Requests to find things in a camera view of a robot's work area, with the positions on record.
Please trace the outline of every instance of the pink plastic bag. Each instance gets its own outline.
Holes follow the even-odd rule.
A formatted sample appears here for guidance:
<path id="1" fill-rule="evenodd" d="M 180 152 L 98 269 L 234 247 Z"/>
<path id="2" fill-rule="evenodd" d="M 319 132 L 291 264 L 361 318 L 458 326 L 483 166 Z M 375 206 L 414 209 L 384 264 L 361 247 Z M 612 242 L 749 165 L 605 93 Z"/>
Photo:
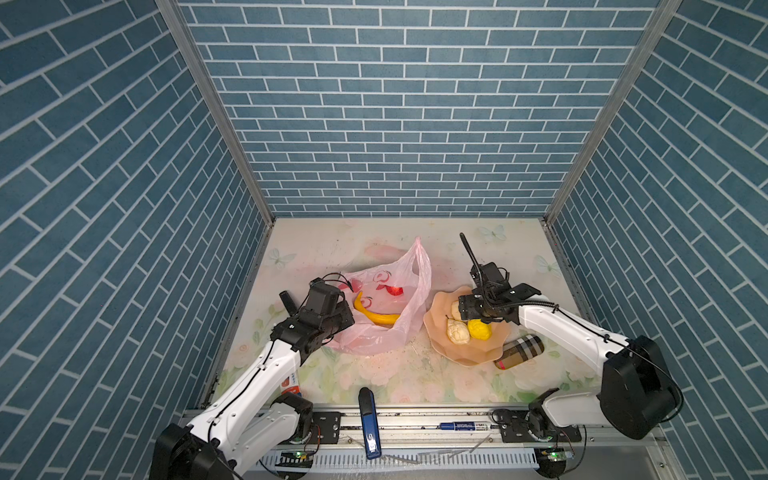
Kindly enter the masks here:
<path id="1" fill-rule="evenodd" d="M 414 263 L 419 268 L 418 274 L 413 272 Z M 347 286 L 343 286 L 342 291 L 355 324 L 337 333 L 328 343 L 329 347 L 344 353 L 375 355 L 404 346 L 419 332 L 432 288 L 432 266 L 419 237 L 400 260 L 344 275 L 353 285 L 352 292 Z M 361 290 L 361 302 L 371 312 L 400 313 L 394 326 L 378 326 L 355 310 L 355 298 Z"/>

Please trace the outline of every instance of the banana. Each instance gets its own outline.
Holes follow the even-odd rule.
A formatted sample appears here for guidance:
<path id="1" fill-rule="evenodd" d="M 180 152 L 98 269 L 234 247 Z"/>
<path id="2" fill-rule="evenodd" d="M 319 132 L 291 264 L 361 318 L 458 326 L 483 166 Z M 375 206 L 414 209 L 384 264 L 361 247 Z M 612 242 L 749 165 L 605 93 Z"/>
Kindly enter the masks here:
<path id="1" fill-rule="evenodd" d="M 394 325 L 397 319 L 400 317 L 399 314 L 382 315 L 381 313 L 369 312 L 364 306 L 362 306 L 362 302 L 360 302 L 361 296 L 362 292 L 359 292 L 355 298 L 355 310 L 367 316 L 376 325 Z"/>

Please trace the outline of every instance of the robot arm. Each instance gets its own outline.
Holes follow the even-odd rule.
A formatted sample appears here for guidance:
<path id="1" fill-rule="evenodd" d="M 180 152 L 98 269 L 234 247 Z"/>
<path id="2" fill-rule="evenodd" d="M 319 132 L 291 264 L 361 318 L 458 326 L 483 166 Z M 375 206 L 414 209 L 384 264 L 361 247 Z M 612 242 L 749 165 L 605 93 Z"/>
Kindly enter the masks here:
<path id="1" fill-rule="evenodd" d="M 628 339 L 560 309 L 530 285 L 511 286 L 494 263 L 480 265 L 463 233 L 472 259 L 472 295 L 460 296 L 463 320 L 514 322 L 554 340 L 601 376 L 599 388 L 562 392 L 552 389 L 536 399 L 531 430 L 551 436 L 568 425 L 612 425 L 631 439 L 642 439 L 677 407 L 682 391 L 672 380 L 658 345 L 645 336 Z"/>
<path id="2" fill-rule="evenodd" d="M 530 300 L 547 301 L 548 299 L 545 296 L 534 295 Z M 609 335 L 618 343 L 624 346 L 628 345 L 626 336 L 609 332 L 573 313 L 566 312 L 566 314 L 602 336 Z M 603 373 L 603 363 L 605 363 L 608 354 L 618 353 L 623 348 L 616 343 L 604 341 L 603 338 L 570 321 L 559 309 L 552 312 L 551 308 L 548 309 L 543 306 L 520 306 L 518 307 L 518 318 L 520 319 L 520 326 L 540 333 L 563 346 L 568 352 L 573 353 L 589 365 L 598 375 Z"/>
<path id="3" fill-rule="evenodd" d="M 257 413 L 307 357 L 332 335 L 354 324 L 341 290 L 315 279 L 306 306 L 281 294 L 290 317 L 277 324 L 248 370 L 186 428 L 169 425 L 157 438 L 150 480 L 219 480 L 242 475 L 276 444 L 309 434 L 312 403 L 292 393 Z"/>

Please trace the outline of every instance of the lemon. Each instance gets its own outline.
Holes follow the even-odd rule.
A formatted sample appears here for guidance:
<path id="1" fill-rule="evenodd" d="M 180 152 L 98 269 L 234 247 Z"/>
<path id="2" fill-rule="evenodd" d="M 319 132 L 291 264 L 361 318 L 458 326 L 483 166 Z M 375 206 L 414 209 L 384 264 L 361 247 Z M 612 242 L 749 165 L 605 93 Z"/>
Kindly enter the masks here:
<path id="1" fill-rule="evenodd" d="M 483 323 L 480 319 L 469 320 L 467 328 L 469 329 L 469 335 L 473 339 L 487 340 L 491 338 L 491 326 Z"/>

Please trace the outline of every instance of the floral tablecloth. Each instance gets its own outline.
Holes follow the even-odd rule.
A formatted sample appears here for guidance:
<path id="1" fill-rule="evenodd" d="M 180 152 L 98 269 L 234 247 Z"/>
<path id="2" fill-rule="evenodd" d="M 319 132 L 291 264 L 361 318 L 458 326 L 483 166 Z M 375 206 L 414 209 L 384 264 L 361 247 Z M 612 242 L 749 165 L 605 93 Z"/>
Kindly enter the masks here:
<path id="1" fill-rule="evenodd" d="M 279 219 L 216 396 L 255 360 L 272 327 L 285 319 L 278 293 L 289 290 L 298 303 L 311 279 L 353 272 L 397 260 L 421 237 L 432 262 L 432 296 L 472 285 L 470 260 L 458 238 L 467 236 L 478 261 L 496 262 L 510 272 L 510 283 L 526 282 L 552 301 L 577 312 L 539 222 L 534 219 Z M 513 337 L 528 332 L 513 326 Z M 315 403 L 356 404 L 368 386 L 379 403 L 529 402 L 552 387 L 564 390 L 600 382 L 573 354 L 549 339 L 545 352 L 507 370 L 492 362 L 465 367 L 438 354 L 426 329 L 407 345 L 374 356 L 315 352 L 299 370 L 303 395 Z"/>

